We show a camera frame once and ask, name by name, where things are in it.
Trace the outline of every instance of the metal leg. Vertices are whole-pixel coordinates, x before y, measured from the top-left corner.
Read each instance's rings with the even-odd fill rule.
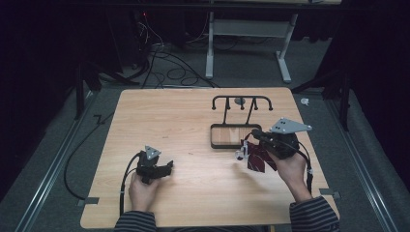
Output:
[[[277,59],[280,68],[280,72],[285,83],[290,83],[292,79],[290,78],[289,70],[287,69],[286,62],[284,61],[284,55],[286,54],[287,47],[289,46],[290,39],[295,29],[297,14],[293,14],[290,19],[289,25],[287,27],[286,36],[284,38],[283,48],[281,51],[277,51]]]
[[[206,56],[206,73],[208,79],[214,77],[214,13],[209,13],[208,54]]]

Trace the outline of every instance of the human hand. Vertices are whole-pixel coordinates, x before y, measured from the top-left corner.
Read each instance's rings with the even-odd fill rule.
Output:
[[[304,181],[306,167],[305,159],[298,154],[287,159],[279,159],[271,152],[267,152],[275,162],[279,176],[289,187],[296,203],[311,199],[312,196]]]
[[[132,173],[129,195],[133,211],[147,212],[154,202],[160,179],[152,180],[150,185],[142,183],[141,177]]]

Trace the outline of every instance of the silver bracket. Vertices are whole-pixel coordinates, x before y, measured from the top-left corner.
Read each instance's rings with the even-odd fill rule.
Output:
[[[147,145],[145,145],[145,152],[147,153],[148,160],[152,160],[161,154],[161,151]]]
[[[294,122],[289,119],[280,118],[270,129],[270,132],[274,133],[293,133],[299,131],[311,131],[312,127],[309,125]]]

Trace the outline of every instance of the dark background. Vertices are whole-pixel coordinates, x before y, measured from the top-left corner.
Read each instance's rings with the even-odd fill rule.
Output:
[[[410,76],[409,9],[405,1],[398,0],[389,4],[359,2],[352,1],[352,7],[376,9],[378,13],[338,17],[300,14],[293,40],[310,37],[314,43],[333,37],[317,77],[340,67],[346,69],[351,88],[367,119],[409,188],[406,170],[410,163],[406,156],[410,129],[406,114],[409,109],[407,78]],[[109,13],[102,9],[67,9],[49,4],[2,5],[1,199],[73,89],[78,64],[93,61],[119,72],[122,66],[137,63],[141,54],[137,49],[127,49],[136,43],[133,43],[129,18],[121,16],[123,12],[119,9]],[[205,13],[182,11],[147,13],[151,26],[163,39],[178,46],[184,45],[185,32],[199,35],[206,18]],[[220,16],[278,17],[266,14]],[[113,24],[122,26],[113,30]]]

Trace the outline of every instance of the sleeve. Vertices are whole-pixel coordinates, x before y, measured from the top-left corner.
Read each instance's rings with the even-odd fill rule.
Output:
[[[323,196],[289,207],[293,232],[340,231],[335,211]]]
[[[155,216],[153,213],[139,211],[123,213],[115,224],[114,231],[155,232],[157,231]]]

